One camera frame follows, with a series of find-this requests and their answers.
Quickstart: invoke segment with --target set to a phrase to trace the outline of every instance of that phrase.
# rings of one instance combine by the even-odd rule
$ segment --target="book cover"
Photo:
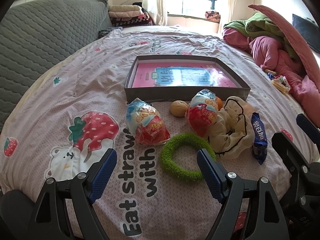
[[[164,86],[237,87],[214,63],[138,63],[133,88]]]

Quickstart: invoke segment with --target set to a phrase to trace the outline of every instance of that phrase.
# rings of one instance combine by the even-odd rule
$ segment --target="gray box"
[[[132,84],[136,75],[139,63],[157,63],[159,61],[172,61],[172,60],[190,60],[190,61],[205,61],[206,64],[218,64],[221,71],[237,86],[237,87],[215,87],[215,86],[161,86],[161,87],[137,87],[133,88]],[[125,83],[124,91],[127,101],[131,103],[136,98],[151,103],[151,102],[164,102],[164,101],[191,101],[191,99],[201,91],[208,89],[214,92],[217,97],[225,101],[230,96],[237,96],[243,100],[247,99],[250,92],[250,87],[242,78],[240,78],[231,68],[224,64],[221,60],[215,57],[203,57],[192,55],[148,55],[137,56],[133,62],[127,81]]]

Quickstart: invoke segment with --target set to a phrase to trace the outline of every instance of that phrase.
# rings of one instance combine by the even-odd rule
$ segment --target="green hair tie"
[[[172,137],[163,147],[160,160],[163,168],[173,174],[176,178],[186,181],[196,181],[203,179],[201,171],[188,171],[179,167],[173,160],[172,156],[176,149],[181,145],[191,145],[200,150],[205,148],[210,156],[216,160],[216,155],[207,141],[193,133],[182,133]]]

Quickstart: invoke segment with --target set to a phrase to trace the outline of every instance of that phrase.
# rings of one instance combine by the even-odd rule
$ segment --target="oreo package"
[[[251,124],[254,130],[253,156],[262,165],[267,158],[268,141],[264,124],[258,113],[252,114]]]

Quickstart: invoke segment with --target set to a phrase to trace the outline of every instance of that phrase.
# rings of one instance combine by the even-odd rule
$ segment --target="strawberry print bed sheet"
[[[252,58],[213,36],[164,28],[162,32],[114,30],[60,63],[42,77],[32,95],[19,105],[0,136],[0,185],[19,189],[36,201],[46,178],[71,179],[98,161],[106,149],[117,152],[117,165],[102,198],[93,205],[110,239],[204,239],[220,209],[204,181],[185,183],[163,171],[162,146],[137,143],[126,123],[124,84],[138,55],[190,54],[217,57],[251,87],[247,102],[264,122],[268,157],[262,166],[252,149],[235,160],[221,161],[244,179],[268,177],[279,198],[289,188],[290,174],[271,146],[275,132],[285,130],[307,161],[316,147],[296,125],[302,109],[281,94]],[[191,132],[184,118],[169,113],[170,102],[152,104],[170,134]],[[198,170],[196,150],[180,148],[178,165]],[[81,236],[73,206],[67,202],[76,236]]]

